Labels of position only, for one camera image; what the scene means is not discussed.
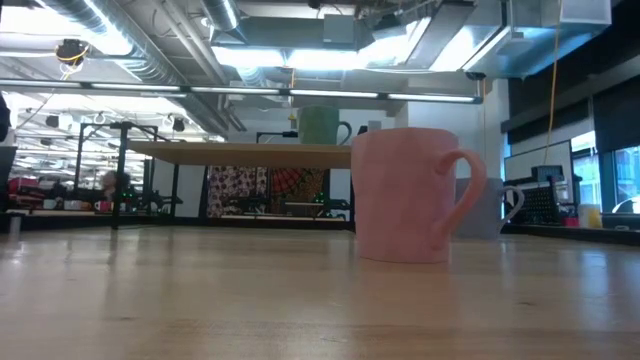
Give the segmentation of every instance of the shelf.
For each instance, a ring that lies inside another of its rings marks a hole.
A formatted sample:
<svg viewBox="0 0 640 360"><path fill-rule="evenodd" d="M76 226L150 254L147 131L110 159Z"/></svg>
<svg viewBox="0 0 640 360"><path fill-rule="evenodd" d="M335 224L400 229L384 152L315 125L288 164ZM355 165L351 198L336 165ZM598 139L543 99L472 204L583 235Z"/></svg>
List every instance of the shelf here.
<svg viewBox="0 0 640 360"><path fill-rule="evenodd" d="M349 169L351 147L338 145L130 141L129 149L179 165Z"/></svg>

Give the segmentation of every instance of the wooden table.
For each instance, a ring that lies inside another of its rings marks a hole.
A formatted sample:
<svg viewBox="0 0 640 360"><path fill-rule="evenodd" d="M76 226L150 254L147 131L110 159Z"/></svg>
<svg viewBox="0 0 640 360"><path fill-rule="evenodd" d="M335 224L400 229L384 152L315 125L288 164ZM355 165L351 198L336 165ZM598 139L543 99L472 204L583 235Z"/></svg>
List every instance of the wooden table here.
<svg viewBox="0 0 640 360"><path fill-rule="evenodd" d="M351 147L130 141L129 149L180 165L349 169Z"/></svg>
<svg viewBox="0 0 640 360"><path fill-rule="evenodd" d="M631 247L512 236L404 265L358 259L342 231L23 240L0 245L7 360L640 358Z"/></svg>

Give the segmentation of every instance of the mug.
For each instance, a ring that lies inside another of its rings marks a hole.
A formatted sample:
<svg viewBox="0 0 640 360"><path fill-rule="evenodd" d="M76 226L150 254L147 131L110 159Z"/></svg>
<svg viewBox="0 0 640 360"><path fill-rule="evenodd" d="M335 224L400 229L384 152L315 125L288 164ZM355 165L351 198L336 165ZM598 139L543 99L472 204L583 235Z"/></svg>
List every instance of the mug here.
<svg viewBox="0 0 640 360"><path fill-rule="evenodd" d="M298 111L298 136L301 144L335 145L338 128L347 127L344 145L351 137L353 129L348 122L340 121L340 110L329 106L307 106Z"/></svg>
<svg viewBox="0 0 640 360"><path fill-rule="evenodd" d="M462 196L471 179L456 180L456 199ZM502 198L507 191L514 191L518 195L518 201L504 219L502 219ZM515 186L504 186L502 179L487 179L484 192L464 217L455 235L458 237L472 237L478 239L495 240L502 227L514 217L524 205L524 193Z"/></svg>
<svg viewBox="0 0 640 360"><path fill-rule="evenodd" d="M65 200L64 201L64 209L65 210L80 210L82 207L82 202L78 200Z"/></svg>
<svg viewBox="0 0 640 360"><path fill-rule="evenodd" d="M455 163L465 159L471 182L455 204ZM482 195L480 156L458 149L445 130L402 128L358 135L351 150L356 241L361 257L403 263L449 259L449 240Z"/></svg>
<svg viewBox="0 0 640 360"><path fill-rule="evenodd" d="M53 210L58 205L58 202L54 199L44 199L42 202L42 208L45 210Z"/></svg>
<svg viewBox="0 0 640 360"><path fill-rule="evenodd" d="M95 204L93 204L93 208L96 209L97 212L109 212L111 211L111 202L98 201Z"/></svg>

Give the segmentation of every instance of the pink mug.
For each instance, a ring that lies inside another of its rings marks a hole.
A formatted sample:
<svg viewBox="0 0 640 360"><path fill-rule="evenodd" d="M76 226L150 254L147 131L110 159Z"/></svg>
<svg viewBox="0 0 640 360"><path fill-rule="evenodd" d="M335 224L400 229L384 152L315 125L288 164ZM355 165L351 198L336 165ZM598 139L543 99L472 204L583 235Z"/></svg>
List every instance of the pink mug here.
<svg viewBox="0 0 640 360"><path fill-rule="evenodd" d="M471 181L455 201L455 163L465 159ZM445 130L378 130L353 140L356 240L361 257L403 263L449 259L449 240L480 198L487 180L482 159L458 149Z"/></svg>

